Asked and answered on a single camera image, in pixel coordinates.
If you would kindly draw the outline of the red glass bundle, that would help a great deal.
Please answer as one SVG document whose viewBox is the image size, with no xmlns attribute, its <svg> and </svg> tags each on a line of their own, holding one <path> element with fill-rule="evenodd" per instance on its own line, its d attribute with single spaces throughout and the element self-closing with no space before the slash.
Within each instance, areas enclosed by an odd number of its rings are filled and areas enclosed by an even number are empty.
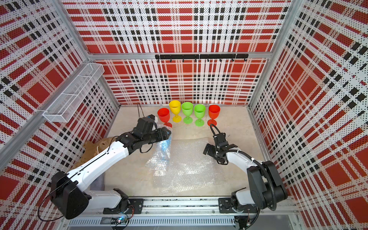
<svg viewBox="0 0 368 230">
<path fill-rule="evenodd" d="M 161 122 L 167 127 L 173 127 L 170 121 L 170 111 L 167 108 L 161 108 L 158 110 L 158 117 Z"/>
</svg>

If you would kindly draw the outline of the light blue glass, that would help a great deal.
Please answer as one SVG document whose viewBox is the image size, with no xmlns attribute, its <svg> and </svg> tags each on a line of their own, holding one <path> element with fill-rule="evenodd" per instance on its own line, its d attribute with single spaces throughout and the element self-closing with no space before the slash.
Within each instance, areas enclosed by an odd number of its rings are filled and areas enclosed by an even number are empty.
<svg viewBox="0 0 368 230">
<path fill-rule="evenodd" d="M 163 176 L 168 170 L 171 157 L 172 137 L 168 140 L 159 142 L 153 156 L 147 161 L 146 167 L 153 170 L 154 176 Z"/>
</svg>

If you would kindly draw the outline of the yellow plastic wine glass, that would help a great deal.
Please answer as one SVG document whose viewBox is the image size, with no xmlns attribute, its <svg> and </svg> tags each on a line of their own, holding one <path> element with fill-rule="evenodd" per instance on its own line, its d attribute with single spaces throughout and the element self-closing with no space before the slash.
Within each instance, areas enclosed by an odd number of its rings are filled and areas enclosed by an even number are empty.
<svg viewBox="0 0 368 230">
<path fill-rule="evenodd" d="M 182 118 L 179 116 L 179 113 L 181 111 L 181 103 L 177 100 L 173 100 L 169 103 L 169 107 L 171 112 L 174 114 L 173 122 L 179 123 Z"/>
</svg>

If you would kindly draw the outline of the red plastic wine glass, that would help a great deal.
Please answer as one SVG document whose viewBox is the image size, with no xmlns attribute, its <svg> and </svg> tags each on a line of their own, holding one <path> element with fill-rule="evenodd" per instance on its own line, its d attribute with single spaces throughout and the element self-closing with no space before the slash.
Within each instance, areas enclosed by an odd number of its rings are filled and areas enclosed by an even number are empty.
<svg viewBox="0 0 368 230">
<path fill-rule="evenodd" d="M 218 105 L 210 105 L 209 106 L 209 117 L 210 120 L 208 120 L 208 125 L 217 125 L 216 119 L 220 114 L 220 107 Z"/>
</svg>

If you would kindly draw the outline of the green glass bundle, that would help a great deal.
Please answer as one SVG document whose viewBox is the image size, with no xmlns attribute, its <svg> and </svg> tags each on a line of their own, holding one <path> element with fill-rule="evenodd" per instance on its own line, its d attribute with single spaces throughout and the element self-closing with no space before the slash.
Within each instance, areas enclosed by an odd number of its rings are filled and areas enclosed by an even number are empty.
<svg viewBox="0 0 368 230">
<path fill-rule="evenodd" d="M 205 116 L 206 107 L 203 104 L 197 104 L 194 107 L 194 113 L 197 120 L 195 121 L 195 125 L 198 127 L 204 126 L 203 117 Z"/>
</svg>

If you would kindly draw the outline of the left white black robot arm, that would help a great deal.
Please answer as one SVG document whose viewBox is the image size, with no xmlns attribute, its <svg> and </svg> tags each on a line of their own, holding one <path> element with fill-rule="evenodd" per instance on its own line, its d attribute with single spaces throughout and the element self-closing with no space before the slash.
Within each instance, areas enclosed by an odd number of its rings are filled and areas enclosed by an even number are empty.
<svg viewBox="0 0 368 230">
<path fill-rule="evenodd" d="M 154 115 L 139 118 L 132 131 L 113 138 L 105 150 L 86 163 L 69 172 L 56 173 L 52 177 L 51 192 L 47 198 L 66 219 L 74 219 L 92 209 L 125 213 L 131 204 L 124 192 L 119 189 L 88 191 L 88 188 L 110 167 L 136 150 L 141 150 L 143 145 L 166 141 L 170 135 L 167 126 L 157 126 Z"/>
</svg>

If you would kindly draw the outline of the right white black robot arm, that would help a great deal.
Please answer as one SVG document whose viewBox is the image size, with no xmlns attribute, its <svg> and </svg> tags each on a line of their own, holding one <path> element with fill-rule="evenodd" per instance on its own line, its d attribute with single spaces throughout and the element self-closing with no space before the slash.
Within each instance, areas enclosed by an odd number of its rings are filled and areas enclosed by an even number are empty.
<svg viewBox="0 0 368 230">
<path fill-rule="evenodd" d="M 260 162 L 235 144 L 229 144 L 225 133 L 213 135 L 214 144 L 207 144 L 203 154 L 216 160 L 218 164 L 234 164 L 247 174 L 249 187 L 232 193 L 230 207 L 235 212 L 243 212 L 246 208 L 275 211 L 277 204 L 286 200 L 288 193 L 271 161 Z"/>
</svg>

